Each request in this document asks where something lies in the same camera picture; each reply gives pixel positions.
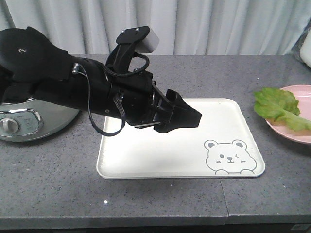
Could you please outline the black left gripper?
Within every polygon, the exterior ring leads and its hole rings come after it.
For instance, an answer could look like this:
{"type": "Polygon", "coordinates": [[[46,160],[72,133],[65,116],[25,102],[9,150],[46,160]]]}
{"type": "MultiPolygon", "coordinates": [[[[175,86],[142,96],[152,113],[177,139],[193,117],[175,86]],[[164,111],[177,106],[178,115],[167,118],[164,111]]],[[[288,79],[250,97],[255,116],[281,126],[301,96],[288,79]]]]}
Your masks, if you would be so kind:
{"type": "Polygon", "coordinates": [[[199,126],[202,114],[186,104],[176,91],[168,89],[165,96],[148,71],[128,77],[113,77],[112,84],[120,89],[119,100],[131,126],[155,126],[161,133],[199,126]]]}

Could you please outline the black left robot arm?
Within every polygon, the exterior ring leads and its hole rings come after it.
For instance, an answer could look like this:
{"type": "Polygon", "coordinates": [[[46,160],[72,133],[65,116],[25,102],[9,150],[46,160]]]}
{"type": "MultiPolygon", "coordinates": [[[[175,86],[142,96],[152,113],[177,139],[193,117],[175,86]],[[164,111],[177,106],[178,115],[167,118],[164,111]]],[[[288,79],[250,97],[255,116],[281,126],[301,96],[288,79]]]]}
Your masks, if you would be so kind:
{"type": "Polygon", "coordinates": [[[163,94],[147,70],[148,53],[158,44],[148,26],[126,29],[105,64],[70,55],[38,30],[10,28],[0,33],[0,101],[29,98],[96,113],[160,133],[196,128],[201,113],[179,93],[163,94]]]}

